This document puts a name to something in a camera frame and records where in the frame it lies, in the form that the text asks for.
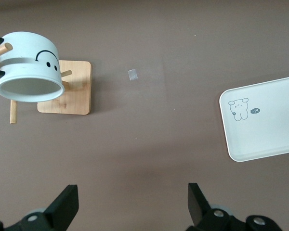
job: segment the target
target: tape piece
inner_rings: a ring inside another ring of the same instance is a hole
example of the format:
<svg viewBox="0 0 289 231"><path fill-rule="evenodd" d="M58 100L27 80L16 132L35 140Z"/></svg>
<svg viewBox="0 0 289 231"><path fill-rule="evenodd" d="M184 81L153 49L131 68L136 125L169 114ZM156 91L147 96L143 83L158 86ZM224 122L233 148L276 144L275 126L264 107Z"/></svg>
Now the tape piece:
<svg viewBox="0 0 289 231"><path fill-rule="evenodd" d="M129 70L128 73L129 73L130 80L138 79L137 73L136 73L136 70L135 70L135 69Z"/></svg>

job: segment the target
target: wooden board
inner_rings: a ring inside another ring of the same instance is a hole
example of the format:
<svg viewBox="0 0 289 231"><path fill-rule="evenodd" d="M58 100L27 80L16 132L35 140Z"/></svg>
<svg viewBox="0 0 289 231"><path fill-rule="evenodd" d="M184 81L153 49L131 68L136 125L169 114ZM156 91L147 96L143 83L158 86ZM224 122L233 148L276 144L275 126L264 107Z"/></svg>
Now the wooden board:
<svg viewBox="0 0 289 231"><path fill-rule="evenodd" d="M60 60L61 72L71 70L73 74L63 77L69 89L54 100L38 103L42 113L87 115L91 109L92 66L86 61Z"/></svg>

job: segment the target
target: smiley face drawing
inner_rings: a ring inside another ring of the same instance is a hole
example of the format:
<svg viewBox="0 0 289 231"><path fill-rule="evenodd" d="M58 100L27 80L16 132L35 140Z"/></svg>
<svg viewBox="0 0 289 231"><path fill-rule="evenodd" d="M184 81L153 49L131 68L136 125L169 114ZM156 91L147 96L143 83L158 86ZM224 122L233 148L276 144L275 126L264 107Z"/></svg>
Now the smiley face drawing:
<svg viewBox="0 0 289 231"><path fill-rule="evenodd" d="M230 111L234 116L236 121L240 121L241 119L247 119L249 113L247 112L248 109L248 98L244 98L242 100L234 100L230 101L228 104L230 105Z"/></svg>
<svg viewBox="0 0 289 231"><path fill-rule="evenodd" d="M45 65L49 68L52 68L54 71L60 71L59 68L59 60L58 58L55 56L54 53L52 53L51 51L48 50L42 50L40 51L37 56L35 61L37 62L45 62Z"/></svg>

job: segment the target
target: tray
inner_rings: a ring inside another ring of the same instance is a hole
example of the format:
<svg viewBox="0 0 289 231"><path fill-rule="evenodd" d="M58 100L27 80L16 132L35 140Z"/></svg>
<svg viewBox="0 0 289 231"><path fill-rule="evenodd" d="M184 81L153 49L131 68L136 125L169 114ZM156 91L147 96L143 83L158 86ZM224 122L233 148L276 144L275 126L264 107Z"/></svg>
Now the tray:
<svg viewBox="0 0 289 231"><path fill-rule="evenodd" d="M233 160L289 153L289 77L226 90L220 107Z"/></svg>

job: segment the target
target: smiley face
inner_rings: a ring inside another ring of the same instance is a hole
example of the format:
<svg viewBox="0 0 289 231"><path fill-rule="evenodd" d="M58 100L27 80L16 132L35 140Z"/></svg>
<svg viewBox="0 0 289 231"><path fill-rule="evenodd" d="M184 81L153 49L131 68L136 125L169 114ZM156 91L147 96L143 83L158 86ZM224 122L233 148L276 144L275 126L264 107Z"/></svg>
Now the smiley face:
<svg viewBox="0 0 289 231"><path fill-rule="evenodd" d="M45 63L47 67L52 68L56 72L59 70L59 60L51 51L40 51L37 54L35 61Z"/></svg>

